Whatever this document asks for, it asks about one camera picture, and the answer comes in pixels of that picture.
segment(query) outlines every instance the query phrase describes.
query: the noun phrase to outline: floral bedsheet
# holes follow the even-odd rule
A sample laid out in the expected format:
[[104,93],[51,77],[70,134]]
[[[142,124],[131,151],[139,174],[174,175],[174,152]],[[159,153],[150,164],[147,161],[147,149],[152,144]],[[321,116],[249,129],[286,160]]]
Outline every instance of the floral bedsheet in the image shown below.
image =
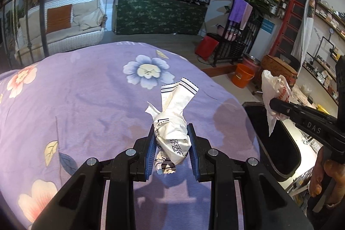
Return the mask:
[[[197,135],[229,157],[259,157],[244,109],[205,73],[174,53],[117,42],[56,54],[0,75],[0,191],[28,229],[89,157],[114,158],[152,124],[147,101],[186,77],[199,92],[183,112]],[[138,230],[208,229],[210,184],[189,157],[174,174],[135,183]]]

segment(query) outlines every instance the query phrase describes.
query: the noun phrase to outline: orange bucket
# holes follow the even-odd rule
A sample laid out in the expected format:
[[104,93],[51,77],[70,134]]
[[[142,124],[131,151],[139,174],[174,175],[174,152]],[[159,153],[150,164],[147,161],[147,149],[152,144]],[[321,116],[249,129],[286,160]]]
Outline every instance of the orange bucket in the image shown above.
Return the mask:
[[232,83],[239,88],[247,86],[249,81],[254,77],[255,71],[244,64],[237,64],[236,72],[232,77]]

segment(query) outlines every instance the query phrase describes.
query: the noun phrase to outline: blue sign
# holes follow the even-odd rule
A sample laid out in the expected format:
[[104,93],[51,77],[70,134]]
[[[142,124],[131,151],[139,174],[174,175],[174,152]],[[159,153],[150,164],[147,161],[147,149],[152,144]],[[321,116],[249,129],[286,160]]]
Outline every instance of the blue sign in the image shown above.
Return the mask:
[[271,22],[271,21],[268,21],[267,19],[264,19],[262,21],[262,25],[261,25],[261,28],[268,32],[268,33],[272,33],[273,31],[273,28],[274,28],[274,24]]

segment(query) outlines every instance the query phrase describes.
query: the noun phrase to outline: white curtain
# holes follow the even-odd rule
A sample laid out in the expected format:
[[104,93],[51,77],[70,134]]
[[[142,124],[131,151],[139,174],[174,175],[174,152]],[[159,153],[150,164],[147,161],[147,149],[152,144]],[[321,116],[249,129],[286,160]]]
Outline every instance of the white curtain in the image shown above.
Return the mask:
[[310,38],[312,36],[313,23],[315,12],[315,0],[307,0],[304,8],[304,15],[300,30],[298,31],[297,39],[294,44],[294,48],[291,52],[295,58],[297,58],[302,64],[305,60]]

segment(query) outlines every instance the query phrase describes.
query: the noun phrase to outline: human hand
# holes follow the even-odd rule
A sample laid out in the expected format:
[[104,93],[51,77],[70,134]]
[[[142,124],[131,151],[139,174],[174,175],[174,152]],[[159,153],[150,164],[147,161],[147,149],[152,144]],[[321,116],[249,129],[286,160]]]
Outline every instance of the human hand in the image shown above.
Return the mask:
[[335,187],[327,199],[327,204],[339,203],[345,195],[345,166],[341,165],[333,160],[326,160],[322,166],[323,160],[323,147],[317,154],[315,166],[313,168],[312,178],[309,185],[309,193],[312,197],[316,197],[322,191],[321,182],[324,174],[334,178],[336,184]]

